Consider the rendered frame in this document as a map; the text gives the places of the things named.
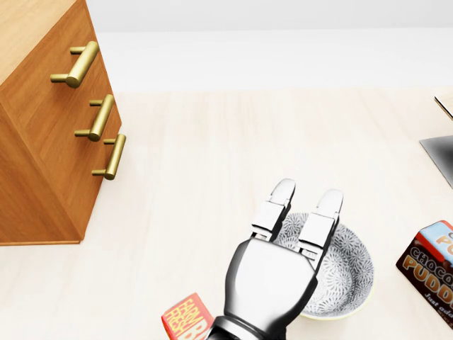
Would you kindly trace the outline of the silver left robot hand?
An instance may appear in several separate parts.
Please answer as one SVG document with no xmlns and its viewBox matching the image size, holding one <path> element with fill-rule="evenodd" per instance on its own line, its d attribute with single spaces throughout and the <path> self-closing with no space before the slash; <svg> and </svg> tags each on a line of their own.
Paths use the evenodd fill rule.
<svg viewBox="0 0 453 340">
<path fill-rule="evenodd" d="M 238 245 L 225 281 L 224 314 L 273 335 L 304 309 L 338 226 L 343 193 L 327 190 L 309 214 L 295 249 L 274 241 L 291 208 L 296 183 L 284 178 L 252 221 L 252 235 Z"/>
</svg>

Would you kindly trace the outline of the black white patterned bowl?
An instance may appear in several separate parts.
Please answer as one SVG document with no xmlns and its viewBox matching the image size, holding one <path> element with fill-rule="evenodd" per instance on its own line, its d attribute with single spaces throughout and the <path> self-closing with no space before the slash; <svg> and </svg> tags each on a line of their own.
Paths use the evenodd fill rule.
<svg viewBox="0 0 453 340">
<path fill-rule="evenodd" d="M 301 316 L 317 320 L 350 317 L 370 299 L 375 270 L 360 238 L 339 224 L 317 275 L 318 285 Z"/>
</svg>

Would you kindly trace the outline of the small wooden drawer front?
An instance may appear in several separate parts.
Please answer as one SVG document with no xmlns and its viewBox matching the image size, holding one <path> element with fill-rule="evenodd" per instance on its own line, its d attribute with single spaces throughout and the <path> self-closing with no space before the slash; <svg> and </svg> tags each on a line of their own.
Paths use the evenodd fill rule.
<svg viewBox="0 0 453 340">
<path fill-rule="evenodd" d="M 115 139 L 122 125 L 120 116 L 111 113 L 98 142 L 87 137 L 75 137 L 78 128 L 88 128 L 93 120 L 71 125 L 59 136 L 59 142 L 52 144 L 45 160 L 49 162 L 51 179 L 55 181 L 56 192 L 62 200 L 69 224 L 61 225 L 69 234 L 56 238 L 57 243 L 79 243 L 84 239 L 98 192 L 103 181 L 102 176 L 92 176 L 94 169 L 104 169 L 109 161 L 113 145 L 103 144 L 104 139 Z"/>
</svg>

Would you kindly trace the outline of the medium wooden drawer front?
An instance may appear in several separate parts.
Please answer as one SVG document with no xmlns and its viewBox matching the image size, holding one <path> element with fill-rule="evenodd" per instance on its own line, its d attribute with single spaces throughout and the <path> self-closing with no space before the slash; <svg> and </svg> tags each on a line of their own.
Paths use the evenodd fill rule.
<svg viewBox="0 0 453 340">
<path fill-rule="evenodd" d="M 74 131 L 92 126 L 98 109 L 89 101 L 101 100 L 112 92 L 102 67 L 89 70 L 77 89 L 51 83 L 27 125 L 51 183 L 65 201 L 82 198 L 101 183 L 101 178 L 93 177 L 91 171 L 106 165 L 110 148 L 101 141 L 75 137 Z"/>
</svg>

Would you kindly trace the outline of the wooden cabinet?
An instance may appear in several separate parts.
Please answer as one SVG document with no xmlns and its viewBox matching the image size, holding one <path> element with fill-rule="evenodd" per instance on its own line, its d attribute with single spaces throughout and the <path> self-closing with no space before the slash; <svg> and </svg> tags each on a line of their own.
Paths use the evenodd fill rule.
<svg viewBox="0 0 453 340">
<path fill-rule="evenodd" d="M 0 88 L 76 0 L 0 0 Z M 57 243 L 69 233 L 39 153 L 0 99 L 0 245 Z"/>
</svg>

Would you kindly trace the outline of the large wooden drawer front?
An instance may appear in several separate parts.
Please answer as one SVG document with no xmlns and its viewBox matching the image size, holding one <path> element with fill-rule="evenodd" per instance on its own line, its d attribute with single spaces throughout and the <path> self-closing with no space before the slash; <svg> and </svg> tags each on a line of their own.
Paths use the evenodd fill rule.
<svg viewBox="0 0 453 340">
<path fill-rule="evenodd" d="M 38 147 L 33 144 L 27 125 L 49 91 L 50 75 L 69 73 L 78 59 L 70 53 L 70 47 L 85 46 L 94 40 L 86 2 L 76 0 L 1 86 L 0 99 L 5 100 L 8 113 L 35 152 L 39 153 Z M 89 70 L 95 67 L 105 70 L 101 54 L 96 55 Z"/>
</svg>

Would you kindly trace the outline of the red yellow butter box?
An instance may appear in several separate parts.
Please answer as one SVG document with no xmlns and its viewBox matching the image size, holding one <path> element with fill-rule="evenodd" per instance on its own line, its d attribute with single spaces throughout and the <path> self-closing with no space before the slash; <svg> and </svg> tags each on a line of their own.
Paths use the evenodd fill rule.
<svg viewBox="0 0 453 340">
<path fill-rule="evenodd" d="M 161 320 L 170 340 L 205 340 L 214 317 L 193 293 L 165 311 Z"/>
</svg>

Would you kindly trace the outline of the brown chocolate pudding box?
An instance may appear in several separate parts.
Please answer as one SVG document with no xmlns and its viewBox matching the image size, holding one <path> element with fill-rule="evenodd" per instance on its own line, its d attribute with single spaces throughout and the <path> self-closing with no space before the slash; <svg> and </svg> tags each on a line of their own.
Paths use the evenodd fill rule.
<svg viewBox="0 0 453 340">
<path fill-rule="evenodd" d="M 440 220 L 420 229 L 396 267 L 453 329 L 453 225 Z"/>
</svg>

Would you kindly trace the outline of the flat grey stove plate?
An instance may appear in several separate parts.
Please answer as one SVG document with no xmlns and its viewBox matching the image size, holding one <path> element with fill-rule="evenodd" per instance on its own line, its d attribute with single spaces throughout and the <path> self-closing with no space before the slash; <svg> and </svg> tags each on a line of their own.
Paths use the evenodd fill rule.
<svg viewBox="0 0 453 340">
<path fill-rule="evenodd" d="M 453 189 L 453 135 L 428 138 L 419 143 Z"/>
</svg>

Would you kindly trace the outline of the pale board with brown edge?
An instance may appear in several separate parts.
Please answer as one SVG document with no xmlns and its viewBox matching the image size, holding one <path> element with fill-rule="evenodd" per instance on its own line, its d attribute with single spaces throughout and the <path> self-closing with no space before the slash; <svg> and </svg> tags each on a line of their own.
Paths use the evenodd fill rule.
<svg viewBox="0 0 453 340">
<path fill-rule="evenodd" d="M 453 120 L 453 92 L 435 96 L 435 102 Z"/>
</svg>

